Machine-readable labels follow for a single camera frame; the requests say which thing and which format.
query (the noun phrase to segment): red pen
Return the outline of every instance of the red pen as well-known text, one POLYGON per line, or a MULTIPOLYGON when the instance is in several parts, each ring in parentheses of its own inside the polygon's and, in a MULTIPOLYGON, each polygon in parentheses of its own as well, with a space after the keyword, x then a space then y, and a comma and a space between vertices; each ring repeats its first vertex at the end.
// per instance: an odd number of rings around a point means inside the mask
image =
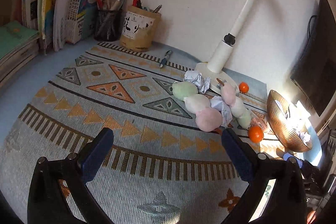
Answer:
POLYGON ((98 7, 99 9, 103 9, 103 2, 101 0, 96 0, 97 1, 97 4, 98 4, 98 7))
POLYGON ((136 7, 136 6, 137 6, 137 1, 138 1, 138 0, 133 0, 133 4, 132 4, 132 6, 136 7))

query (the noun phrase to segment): white wall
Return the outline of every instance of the white wall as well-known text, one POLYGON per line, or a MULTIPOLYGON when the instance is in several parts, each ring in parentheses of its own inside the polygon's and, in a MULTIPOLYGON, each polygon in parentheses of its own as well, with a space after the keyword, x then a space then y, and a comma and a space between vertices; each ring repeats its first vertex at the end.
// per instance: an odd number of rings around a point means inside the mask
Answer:
MULTIPOLYGON (((163 5, 155 41, 207 61, 246 0, 142 1, 152 9, 163 5)), ((225 66, 266 83, 268 90, 296 99, 300 92, 290 83, 289 73, 306 42, 307 23, 318 2, 256 0, 225 66)), ((336 0, 329 2, 336 14, 336 0)), ((313 118, 313 125, 322 118, 313 118)))

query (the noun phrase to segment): black mesh pencil cup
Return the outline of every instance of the black mesh pencil cup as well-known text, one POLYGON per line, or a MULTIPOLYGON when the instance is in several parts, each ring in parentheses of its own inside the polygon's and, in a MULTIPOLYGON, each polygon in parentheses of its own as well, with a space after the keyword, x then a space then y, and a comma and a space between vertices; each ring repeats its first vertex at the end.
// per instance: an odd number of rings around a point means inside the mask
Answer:
POLYGON ((99 10, 94 38, 99 41, 115 41, 120 37, 121 11, 99 10))

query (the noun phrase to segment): screw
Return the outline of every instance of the screw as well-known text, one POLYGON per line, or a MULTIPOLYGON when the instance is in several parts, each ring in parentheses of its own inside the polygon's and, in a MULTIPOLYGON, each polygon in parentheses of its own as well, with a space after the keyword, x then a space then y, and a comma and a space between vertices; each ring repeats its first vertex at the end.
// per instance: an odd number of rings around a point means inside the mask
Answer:
POLYGON ((296 158, 294 158, 294 157, 289 157, 289 161, 291 162, 291 163, 296 163, 296 158))
POLYGON ((37 162, 38 162, 39 164, 43 163, 44 161, 45 161, 45 157, 40 157, 40 158, 37 160, 37 162))
POLYGON ((261 159, 261 160, 265 160, 267 158, 267 156, 264 153, 259 153, 258 158, 261 159))
POLYGON ((70 153, 68 156, 67 156, 67 158, 69 159, 69 160, 73 160, 73 159, 75 159, 77 157, 77 153, 70 153))

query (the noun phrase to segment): pencil holder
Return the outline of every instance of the pencil holder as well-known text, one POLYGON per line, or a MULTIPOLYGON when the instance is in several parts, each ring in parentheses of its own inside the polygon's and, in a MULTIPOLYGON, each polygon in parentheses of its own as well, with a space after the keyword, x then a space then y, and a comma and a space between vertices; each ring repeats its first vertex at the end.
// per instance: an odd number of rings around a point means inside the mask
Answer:
POLYGON ((116 41, 119 39, 121 11, 99 10, 94 38, 99 41, 116 41))
POLYGON ((135 52, 144 52, 152 45, 161 14, 129 6, 124 21, 120 43, 135 52))

